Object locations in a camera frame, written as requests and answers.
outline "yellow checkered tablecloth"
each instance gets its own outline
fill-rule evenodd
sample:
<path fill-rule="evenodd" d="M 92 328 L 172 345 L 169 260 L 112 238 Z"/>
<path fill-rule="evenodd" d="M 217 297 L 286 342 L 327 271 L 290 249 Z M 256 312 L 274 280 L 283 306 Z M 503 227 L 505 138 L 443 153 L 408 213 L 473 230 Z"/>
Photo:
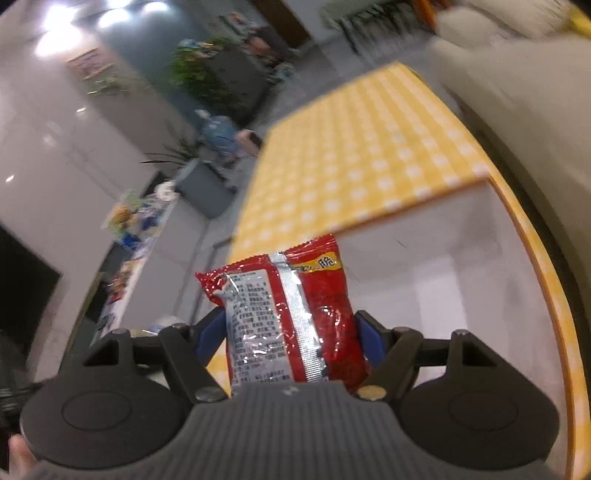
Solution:
<path fill-rule="evenodd" d="M 284 250 L 477 181 L 505 202 L 554 320 L 569 402 L 567 478 L 591 471 L 591 421 L 568 302 L 515 195 L 463 124 L 408 68 L 392 64 L 274 127 L 259 159 L 230 261 Z M 208 367 L 227 386 L 223 351 Z"/>

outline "ribbed gray grip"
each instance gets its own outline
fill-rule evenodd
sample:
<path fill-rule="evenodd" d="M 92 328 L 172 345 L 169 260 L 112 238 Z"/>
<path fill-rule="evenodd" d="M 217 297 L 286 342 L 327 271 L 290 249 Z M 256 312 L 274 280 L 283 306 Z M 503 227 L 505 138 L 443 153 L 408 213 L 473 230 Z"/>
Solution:
<path fill-rule="evenodd" d="M 27 476 L 27 480 L 556 478 L 541 461 L 503 472 L 446 464 L 412 444 L 388 406 L 357 400 L 339 382 L 247 384 L 232 400 L 196 406 L 169 445 L 133 465 L 91 472 L 41 462 Z"/>

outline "nutrition label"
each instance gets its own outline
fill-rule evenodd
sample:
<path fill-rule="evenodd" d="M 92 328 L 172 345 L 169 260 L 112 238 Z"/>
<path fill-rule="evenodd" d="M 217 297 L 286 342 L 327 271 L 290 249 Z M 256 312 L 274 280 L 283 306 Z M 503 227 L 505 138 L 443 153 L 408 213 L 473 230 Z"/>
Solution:
<path fill-rule="evenodd" d="M 222 295 L 232 358 L 232 393 L 243 382 L 291 380 L 267 271 L 228 274 Z"/>

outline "finger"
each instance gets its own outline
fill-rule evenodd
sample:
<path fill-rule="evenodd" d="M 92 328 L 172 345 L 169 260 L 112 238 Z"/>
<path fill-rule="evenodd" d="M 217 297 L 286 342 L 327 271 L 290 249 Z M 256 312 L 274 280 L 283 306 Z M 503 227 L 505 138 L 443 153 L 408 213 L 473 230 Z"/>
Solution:
<path fill-rule="evenodd" d="M 11 466 L 16 467 L 18 475 L 24 475 L 37 463 L 22 435 L 13 435 L 10 437 L 8 448 L 10 451 Z"/>

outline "red snack bag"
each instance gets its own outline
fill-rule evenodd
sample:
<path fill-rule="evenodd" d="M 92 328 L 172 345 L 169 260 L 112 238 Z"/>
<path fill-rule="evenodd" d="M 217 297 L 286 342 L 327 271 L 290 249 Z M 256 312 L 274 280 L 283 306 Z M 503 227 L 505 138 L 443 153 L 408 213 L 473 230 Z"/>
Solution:
<path fill-rule="evenodd" d="M 332 235 L 195 275 L 226 309 L 232 392 L 243 382 L 367 376 L 345 272 Z"/>

